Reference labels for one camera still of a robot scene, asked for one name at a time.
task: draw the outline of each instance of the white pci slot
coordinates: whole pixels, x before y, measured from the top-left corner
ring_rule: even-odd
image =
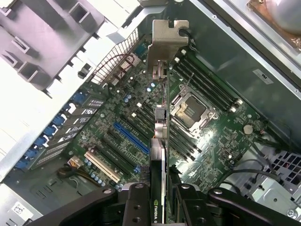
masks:
[[[120,181],[120,176],[115,173],[112,169],[110,169],[107,164],[105,164],[102,160],[100,160],[97,156],[95,156],[91,152],[86,152],[84,155],[90,162],[92,162],[98,169],[104,172],[109,178],[111,178],[116,183]]]

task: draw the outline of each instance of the cpu socket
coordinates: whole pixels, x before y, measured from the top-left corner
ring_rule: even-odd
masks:
[[[215,118],[215,109],[205,104],[201,97],[191,88],[180,85],[181,92],[171,102],[171,115],[190,137],[197,138],[201,129]]]

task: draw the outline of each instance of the screw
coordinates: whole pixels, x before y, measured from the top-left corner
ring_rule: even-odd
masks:
[[[111,192],[112,192],[112,190],[110,190],[110,189],[106,189],[103,191],[104,194],[110,194]]]
[[[287,211],[287,216],[292,218],[292,219],[296,219],[298,217],[298,213],[296,210],[288,210]]]
[[[189,186],[189,185],[182,185],[181,187],[182,187],[182,188],[184,188],[184,189],[188,189],[188,188],[190,188],[190,186]]]
[[[222,191],[221,191],[220,189],[215,189],[213,192],[214,192],[215,194],[222,194]]]
[[[143,185],[142,185],[142,184],[137,184],[137,185],[135,186],[135,188],[143,188]]]

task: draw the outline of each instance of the motherboard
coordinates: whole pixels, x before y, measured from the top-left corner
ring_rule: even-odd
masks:
[[[121,189],[139,181],[154,137],[154,109],[162,103],[162,83],[146,74],[147,40],[132,54],[139,59],[114,82],[102,86],[107,100],[69,144],[82,168],[101,186]],[[169,163],[181,180],[206,192],[214,187],[265,128],[264,120],[227,84],[183,49],[170,72]]]

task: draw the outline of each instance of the blue pcie slot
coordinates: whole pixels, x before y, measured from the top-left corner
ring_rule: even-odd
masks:
[[[114,123],[114,128],[117,129],[120,133],[122,133],[126,138],[128,138],[134,145],[139,147],[139,149],[141,151],[143,151],[146,154],[149,153],[148,148],[140,140],[138,140],[133,135],[131,135],[131,133],[126,128],[124,128],[122,125],[115,122]]]

